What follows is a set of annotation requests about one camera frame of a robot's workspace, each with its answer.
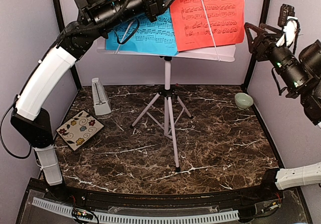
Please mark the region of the red sheet music page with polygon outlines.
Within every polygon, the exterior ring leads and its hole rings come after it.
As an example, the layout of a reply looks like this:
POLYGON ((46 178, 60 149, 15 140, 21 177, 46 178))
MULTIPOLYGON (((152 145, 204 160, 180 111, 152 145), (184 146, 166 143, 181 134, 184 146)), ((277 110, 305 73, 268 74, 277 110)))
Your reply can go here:
POLYGON ((242 43, 245 0, 175 0, 170 13, 179 52, 242 43))

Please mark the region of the white metronome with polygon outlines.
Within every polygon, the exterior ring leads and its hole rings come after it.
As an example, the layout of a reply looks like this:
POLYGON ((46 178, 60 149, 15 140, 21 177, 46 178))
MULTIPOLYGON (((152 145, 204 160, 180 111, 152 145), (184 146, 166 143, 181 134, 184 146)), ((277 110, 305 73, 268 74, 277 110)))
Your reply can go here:
POLYGON ((110 101, 99 78, 92 78, 93 107, 96 116, 111 113, 110 101))

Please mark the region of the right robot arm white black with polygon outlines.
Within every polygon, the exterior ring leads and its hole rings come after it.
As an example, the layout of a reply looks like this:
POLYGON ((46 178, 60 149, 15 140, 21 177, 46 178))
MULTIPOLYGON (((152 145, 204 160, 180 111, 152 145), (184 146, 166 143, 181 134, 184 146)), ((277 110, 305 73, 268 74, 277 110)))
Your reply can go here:
MULTIPOLYGON (((258 62, 270 61, 272 74, 280 75, 285 83, 278 91, 288 91, 287 98, 300 97, 300 103, 308 119, 320 126, 320 41, 307 46, 296 58, 290 46, 295 46, 299 33, 297 19, 289 19, 281 30, 260 24, 245 23, 249 52, 258 62)), ((265 172, 256 197, 268 200, 277 190, 320 183, 320 163, 284 169, 275 168, 265 172)))

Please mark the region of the blue sheet music page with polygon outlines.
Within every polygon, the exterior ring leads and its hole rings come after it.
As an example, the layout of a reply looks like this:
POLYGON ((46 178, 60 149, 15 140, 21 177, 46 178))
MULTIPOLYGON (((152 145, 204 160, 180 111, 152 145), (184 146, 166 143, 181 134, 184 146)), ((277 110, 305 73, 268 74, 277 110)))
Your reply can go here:
POLYGON ((146 15, 137 20, 123 23, 108 34, 106 50, 139 52, 154 55, 175 56, 178 49, 170 10, 150 22, 146 15))

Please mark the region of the white music stand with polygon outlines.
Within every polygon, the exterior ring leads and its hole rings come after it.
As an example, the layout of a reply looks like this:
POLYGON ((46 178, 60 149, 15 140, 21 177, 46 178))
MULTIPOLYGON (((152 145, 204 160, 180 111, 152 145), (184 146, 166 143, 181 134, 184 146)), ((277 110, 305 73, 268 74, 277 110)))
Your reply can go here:
POLYGON ((140 115, 135 119, 135 121, 130 125, 130 128, 134 128, 136 124, 144 115, 148 115, 160 128, 164 131, 164 136, 172 139, 173 149, 174 149, 174 159, 176 172, 180 172, 179 155, 177 149, 176 140, 176 130, 175 124, 180 117, 174 118, 174 111, 172 100, 176 99, 182 107, 182 113, 186 113, 189 118, 193 118, 192 114, 187 110, 186 106, 180 99, 180 97, 175 93, 175 87, 171 85, 171 69, 172 69, 172 58, 183 57, 192 59, 203 59, 203 60, 219 60, 223 62, 234 61, 234 54, 236 47, 234 45, 210 47, 210 48, 200 48, 196 50, 189 50, 186 52, 178 53, 176 47, 165 47, 163 44, 165 41, 174 41, 174 37, 166 37, 165 34, 161 34, 159 41, 156 40, 129 40, 125 44, 119 44, 112 46, 111 40, 107 40, 105 43, 105 48, 101 46, 98 48, 99 51, 105 51, 107 54, 121 54, 121 55, 146 55, 146 56, 158 56, 164 60, 165 63, 165 83, 162 88, 156 93, 154 98, 148 103, 140 115), (153 104, 158 100, 159 97, 164 98, 164 123, 159 123, 148 110, 153 106, 153 104))

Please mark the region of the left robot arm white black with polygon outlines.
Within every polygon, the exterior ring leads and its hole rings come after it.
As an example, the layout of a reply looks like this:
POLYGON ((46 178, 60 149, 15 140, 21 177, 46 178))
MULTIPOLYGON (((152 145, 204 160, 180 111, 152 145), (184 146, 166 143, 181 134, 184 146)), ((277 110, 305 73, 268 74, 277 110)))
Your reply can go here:
POLYGON ((62 76, 100 37, 122 23, 146 16, 155 22, 175 0, 74 0, 78 18, 69 23, 50 46, 9 108, 11 125, 37 153, 51 194, 60 202, 71 197, 63 183, 53 147, 49 113, 43 104, 62 76))

